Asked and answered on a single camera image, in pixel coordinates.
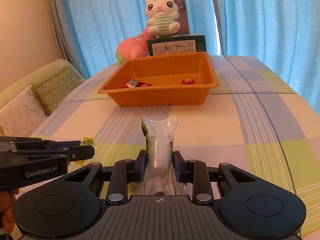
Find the person's left hand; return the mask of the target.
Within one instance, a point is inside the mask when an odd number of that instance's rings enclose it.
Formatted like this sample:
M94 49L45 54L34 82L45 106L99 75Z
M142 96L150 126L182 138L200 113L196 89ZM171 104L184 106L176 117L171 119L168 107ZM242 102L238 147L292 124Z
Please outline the person's left hand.
M12 207L16 201L16 195L19 194L19 189L12 191L1 191L0 192L0 212L1 212L1 228L5 228L9 233L11 233L15 226L15 221L12 214Z

